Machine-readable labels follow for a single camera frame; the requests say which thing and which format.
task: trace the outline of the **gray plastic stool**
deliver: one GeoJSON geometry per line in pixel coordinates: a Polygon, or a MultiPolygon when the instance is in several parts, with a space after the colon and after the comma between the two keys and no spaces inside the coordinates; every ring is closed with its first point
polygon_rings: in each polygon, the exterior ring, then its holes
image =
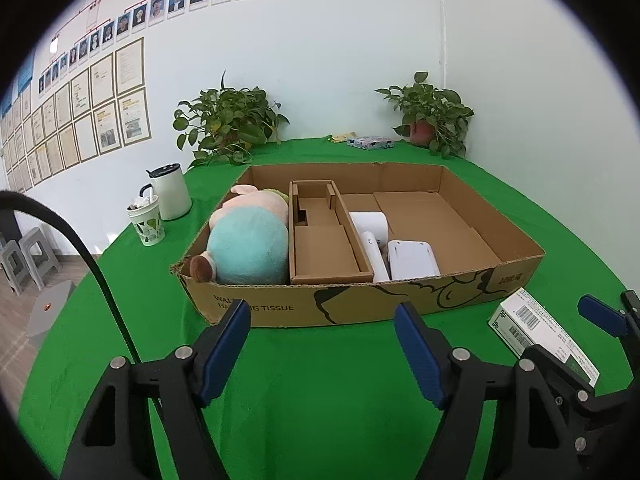
{"type": "Polygon", "coordinates": [[[29,272],[31,273],[33,281],[36,282],[38,289],[42,290],[44,288],[44,282],[42,281],[44,275],[51,268],[55,268],[57,271],[60,271],[60,269],[62,269],[62,264],[60,264],[56,255],[53,253],[45,235],[37,227],[34,227],[22,237],[20,240],[20,248],[22,249],[24,259],[27,261],[27,267],[29,267],[29,272]],[[33,256],[30,251],[30,249],[36,244],[40,247],[42,255],[47,258],[39,266],[37,266],[36,262],[33,261],[33,256]]]}
{"type": "Polygon", "coordinates": [[[4,270],[9,280],[9,285],[20,296],[22,294],[20,283],[25,276],[29,275],[30,271],[24,254],[22,254],[15,240],[9,240],[0,250],[0,265],[2,265],[2,270],[4,270]]]}

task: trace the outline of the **pink plush ear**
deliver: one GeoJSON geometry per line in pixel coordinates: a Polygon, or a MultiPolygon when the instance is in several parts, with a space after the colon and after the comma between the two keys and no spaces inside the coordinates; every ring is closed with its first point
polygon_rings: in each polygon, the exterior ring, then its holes
{"type": "Polygon", "coordinates": [[[251,186],[250,184],[240,184],[239,186],[233,186],[231,188],[231,193],[236,193],[238,195],[246,195],[253,193],[254,191],[258,191],[258,188],[251,186]]]}

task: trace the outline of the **brown plush ear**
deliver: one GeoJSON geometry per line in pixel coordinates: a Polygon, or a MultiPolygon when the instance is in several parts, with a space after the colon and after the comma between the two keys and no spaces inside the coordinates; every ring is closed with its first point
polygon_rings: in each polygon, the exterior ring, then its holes
{"type": "Polygon", "coordinates": [[[194,256],[189,261],[189,272],[198,283],[210,282],[213,279],[213,269],[204,256],[194,256]]]}

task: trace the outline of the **blue poster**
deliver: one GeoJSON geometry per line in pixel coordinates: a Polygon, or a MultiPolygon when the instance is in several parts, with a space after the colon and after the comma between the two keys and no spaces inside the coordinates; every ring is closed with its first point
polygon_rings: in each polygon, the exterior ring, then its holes
{"type": "Polygon", "coordinates": [[[35,51],[32,50],[30,54],[26,57],[26,59],[20,65],[18,69],[18,94],[24,92],[24,89],[29,86],[31,82],[31,78],[33,77],[33,57],[35,51]]]}

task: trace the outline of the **white device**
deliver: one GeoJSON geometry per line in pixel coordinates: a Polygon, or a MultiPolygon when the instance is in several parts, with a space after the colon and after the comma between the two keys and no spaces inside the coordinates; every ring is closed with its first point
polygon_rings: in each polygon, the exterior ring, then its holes
{"type": "Polygon", "coordinates": [[[364,251],[371,262],[371,267],[373,267],[373,282],[388,282],[389,274],[386,272],[385,261],[382,259],[376,237],[372,232],[364,231],[360,234],[360,240],[362,240],[364,251]]]}
{"type": "Polygon", "coordinates": [[[387,247],[392,280],[418,280],[439,276],[440,269],[427,242],[391,240],[387,247]]]}

